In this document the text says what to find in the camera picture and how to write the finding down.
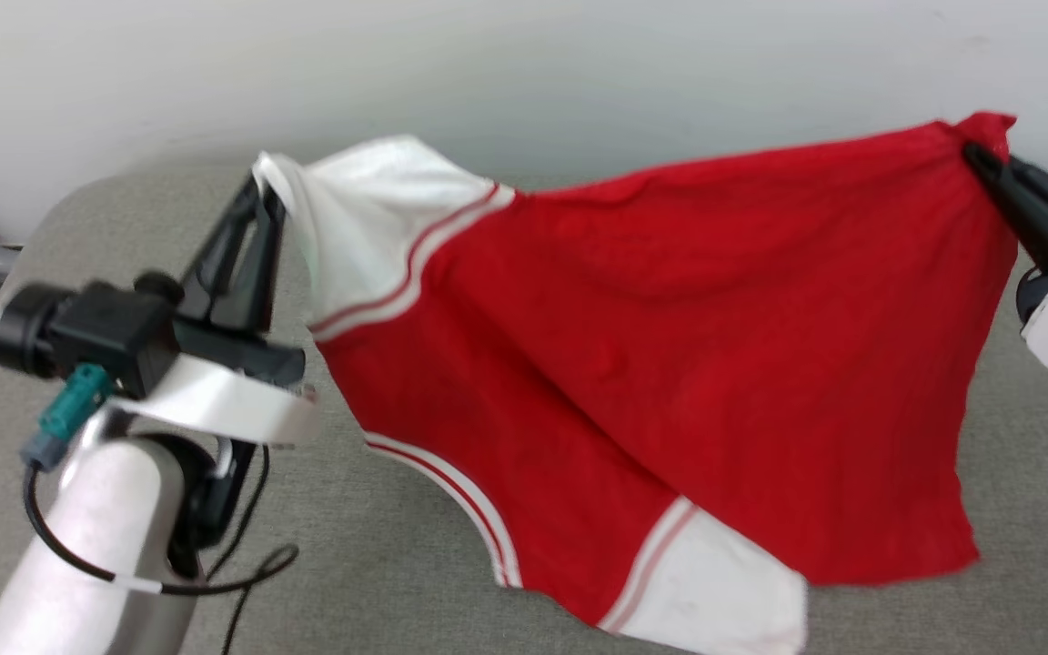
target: gray couch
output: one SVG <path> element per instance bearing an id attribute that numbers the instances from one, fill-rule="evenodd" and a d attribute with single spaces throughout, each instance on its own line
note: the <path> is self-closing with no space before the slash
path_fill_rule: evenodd
<path id="1" fill-rule="evenodd" d="M 129 283 L 149 266 L 179 272 L 244 174 L 179 169 L 74 192 L 26 245 L 4 294 L 30 279 L 79 286 L 91 278 Z M 286 248 L 275 335 L 308 346 L 304 266 L 292 242 Z M 1048 655 L 1048 372 L 1017 328 L 1003 303 L 969 393 L 958 460 L 984 559 L 942 580 L 815 589 L 811 654 Z M 231 572 L 248 572 L 283 541 L 303 552 L 254 592 L 234 652 L 673 652 L 583 626 L 544 596 L 496 588 L 463 511 L 419 473 L 363 451 L 320 357 L 309 355 L 323 435 L 275 457 Z M 0 370 L 0 589 L 30 538 L 16 452 L 54 390 Z M 219 651 L 232 605 L 232 597 L 201 601 L 183 652 Z"/>

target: striped trim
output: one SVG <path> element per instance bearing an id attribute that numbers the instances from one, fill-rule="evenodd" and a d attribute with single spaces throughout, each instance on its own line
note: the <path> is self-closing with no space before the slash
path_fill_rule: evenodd
<path id="1" fill-rule="evenodd" d="M 507 534 L 507 526 L 504 526 L 499 511 L 496 511 L 495 505 L 492 505 L 492 501 L 475 485 L 475 482 L 471 481 L 463 473 L 459 473 L 459 470 L 449 464 L 447 461 L 431 452 L 423 451 L 421 447 L 413 446 L 413 444 L 397 442 L 395 439 L 377 435 L 374 432 L 367 432 L 366 442 L 371 451 L 395 461 L 402 461 L 403 464 L 410 465 L 410 467 L 431 478 L 451 495 L 455 502 L 458 502 L 458 505 L 466 511 L 479 530 L 479 536 L 483 538 L 484 546 L 487 546 L 487 553 L 492 556 L 492 569 L 496 584 L 520 588 L 520 560 L 517 560 L 516 547 L 512 546 L 512 540 Z"/>
<path id="2" fill-rule="evenodd" d="M 645 543 L 633 560 L 633 568 L 629 571 L 629 580 L 625 581 L 620 596 L 617 596 L 612 609 L 597 623 L 598 629 L 610 633 L 619 633 L 625 629 L 625 624 L 629 623 L 629 618 L 640 605 L 645 589 L 650 585 L 650 577 L 656 571 L 661 556 L 665 554 L 665 549 L 670 548 L 670 544 L 678 538 L 682 527 L 685 527 L 698 511 L 698 506 L 686 497 L 678 497 L 671 503 L 653 526 L 653 530 L 650 530 L 649 536 L 645 538 Z"/>
<path id="3" fill-rule="evenodd" d="M 512 202 L 514 198 L 516 198 L 515 190 L 495 183 L 492 191 L 477 202 L 468 203 L 436 223 L 430 224 L 411 244 L 407 257 L 407 274 L 403 281 L 391 293 L 375 301 L 343 307 L 326 319 L 309 324 L 309 332 L 313 339 L 318 342 L 333 340 L 350 328 L 390 321 L 411 309 L 423 291 L 423 269 L 433 254 L 489 213 L 502 211 Z"/>

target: red stripe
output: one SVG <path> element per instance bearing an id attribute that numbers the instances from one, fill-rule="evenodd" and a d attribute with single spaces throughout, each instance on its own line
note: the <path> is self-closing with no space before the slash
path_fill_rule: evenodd
<path id="1" fill-rule="evenodd" d="M 441 479 L 447 480 L 447 484 L 451 485 L 451 487 L 453 489 L 455 489 L 455 493 L 458 493 L 458 495 L 461 495 L 461 497 L 463 498 L 463 500 L 466 502 L 466 505 L 468 505 L 471 507 L 471 509 L 475 510 L 475 514 L 477 515 L 477 517 L 479 517 L 479 521 L 483 522 L 483 528 L 487 531 L 488 534 L 492 536 L 492 544 L 495 544 L 495 547 L 496 547 L 495 555 L 496 555 L 496 559 L 498 559 L 498 561 L 499 561 L 500 571 L 502 571 L 503 576 L 504 576 L 504 585 L 506 585 L 506 586 L 510 586 L 511 585 L 510 582 L 508 582 L 508 580 L 507 580 L 507 569 L 504 568 L 504 551 L 503 551 L 503 547 L 500 546 L 500 539 L 496 538 L 495 530 L 492 530 L 492 523 L 489 521 L 487 521 L 487 518 L 484 517 L 483 511 L 481 509 L 479 509 L 479 505 L 477 505 L 477 503 L 475 503 L 475 501 L 472 500 L 472 497 L 470 497 L 470 495 L 466 494 L 466 492 L 463 490 L 463 488 L 460 487 L 457 484 L 457 482 L 455 482 L 455 480 L 451 479 L 447 476 L 447 474 L 440 472 L 439 468 L 436 468 L 436 467 L 434 467 L 434 465 L 428 463 L 428 461 L 423 461 L 419 457 L 411 455 L 411 453 L 398 451 L 398 449 L 392 447 L 389 444 L 376 444 L 376 443 L 367 442 L 367 445 L 370 446 L 370 447 L 373 447 L 373 449 L 377 449 L 377 451 L 386 451 L 386 452 L 395 453 L 395 455 L 397 455 L 399 457 L 403 457 L 403 458 L 410 459 L 411 461 L 415 461 L 416 464 L 422 465 L 423 468 L 429 468 L 430 472 L 436 474 L 436 476 L 439 476 Z"/>
<path id="2" fill-rule="evenodd" d="M 625 610 L 617 617 L 617 620 L 612 623 L 610 631 L 620 631 L 624 629 L 625 624 L 629 623 L 629 618 L 632 618 L 633 612 L 636 612 L 637 606 L 641 604 L 641 596 L 645 596 L 645 589 L 650 585 L 650 577 L 653 576 L 653 571 L 661 563 L 661 556 L 665 555 L 665 549 L 670 548 L 670 544 L 673 543 L 674 539 L 678 538 L 678 532 L 682 530 L 682 527 L 686 526 L 686 523 L 698 512 L 698 506 L 691 505 L 690 509 L 686 509 L 684 514 L 678 518 L 678 522 L 674 523 L 673 527 L 670 527 L 670 531 L 665 532 L 664 538 L 661 539 L 661 543 L 658 544 L 656 550 L 653 551 L 653 555 L 650 555 L 650 561 L 645 565 L 643 571 L 640 573 L 640 577 L 637 581 L 637 591 L 633 593 L 633 597 L 630 597 L 629 603 L 625 606 Z"/>
<path id="3" fill-rule="evenodd" d="M 463 206 L 458 209 L 458 211 L 450 213 L 447 217 L 439 219 L 438 221 L 436 221 L 436 223 L 430 224 L 430 226 L 428 226 L 428 228 L 425 228 L 423 233 L 420 233 L 420 235 L 416 237 L 415 242 L 412 242 L 411 249 L 407 254 L 407 277 L 403 278 L 403 281 L 399 283 L 399 286 L 396 287 L 394 291 L 391 291 L 391 293 L 387 293 L 381 299 L 378 299 L 376 301 L 356 304 L 356 306 L 344 307 L 344 309 L 335 311 L 334 313 L 326 316 L 326 319 L 323 319 L 320 322 L 316 322 L 312 325 L 308 325 L 309 331 L 311 332 L 323 331 L 325 330 L 325 328 L 331 327 L 331 325 L 333 325 L 334 323 L 337 323 L 339 321 L 346 319 L 347 315 L 352 315 L 354 313 L 361 311 L 367 311 L 370 309 L 377 309 L 378 307 L 384 306 L 384 304 L 391 303 L 392 301 L 394 301 L 394 299 L 398 298 L 400 293 L 407 290 L 408 286 L 411 286 L 411 279 L 413 275 L 415 275 L 415 270 L 413 270 L 411 262 L 415 260 L 415 253 L 419 249 L 419 245 L 423 244 L 425 238 L 432 235 L 433 232 L 436 232 L 437 230 L 444 227 L 446 224 L 452 224 L 454 223 L 454 221 L 459 220 L 459 217 L 461 215 L 464 215 L 466 212 L 475 211 L 475 209 L 478 209 L 479 206 L 481 206 L 481 204 L 486 204 L 492 202 L 492 197 L 495 196 L 496 191 L 499 190 L 500 190 L 500 184 L 498 182 L 493 183 L 492 191 L 487 191 L 486 196 L 484 196 L 479 200 L 475 200 L 474 203 L 463 204 Z"/>

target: green connector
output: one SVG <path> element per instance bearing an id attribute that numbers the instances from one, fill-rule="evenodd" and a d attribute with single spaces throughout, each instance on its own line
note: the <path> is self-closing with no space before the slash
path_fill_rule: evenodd
<path id="1" fill-rule="evenodd" d="M 38 418 L 38 432 L 20 452 L 27 465 L 49 472 L 67 453 L 75 432 L 115 391 L 103 366 L 81 364 L 67 377 L 66 386 Z"/>

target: black mount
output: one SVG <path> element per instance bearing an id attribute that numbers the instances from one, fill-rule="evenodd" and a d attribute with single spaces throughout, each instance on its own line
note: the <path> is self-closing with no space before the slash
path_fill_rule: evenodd
<path id="1" fill-rule="evenodd" d="M 246 376 L 291 386 L 305 375 L 305 352 L 267 343 L 278 285 L 286 209 L 272 190 L 262 195 L 250 176 L 180 281 L 174 328 L 180 351 Z M 232 442 L 233 463 L 191 495 L 182 527 L 193 548 L 220 543 L 237 508 L 257 444 Z"/>
<path id="2" fill-rule="evenodd" d="M 81 364 L 100 365 L 116 393 L 144 398 L 179 353 L 217 362 L 245 376 L 292 386 L 305 374 L 302 348 L 263 339 L 278 285 L 286 209 L 249 176 L 179 282 L 145 272 L 133 289 L 106 282 L 82 290 L 25 286 L 0 307 L 0 365 L 42 378 L 67 378 Z M 232 442 L 232 464 L 218 472 L 198 444 L 157 437 L 185 472 L 189 500 L 172 539 L 183 569 L 230 526 L 258 445 Z"/>
<path id="3" fill-rule="evenodd" d="M 1036 265 L 1018 282 L 1018 316 L 1025 323 L 1048 294 L 1048 173 L 1017 157 L 1002 162 L 978 144 L 966 144 L 964 157 Z"/>

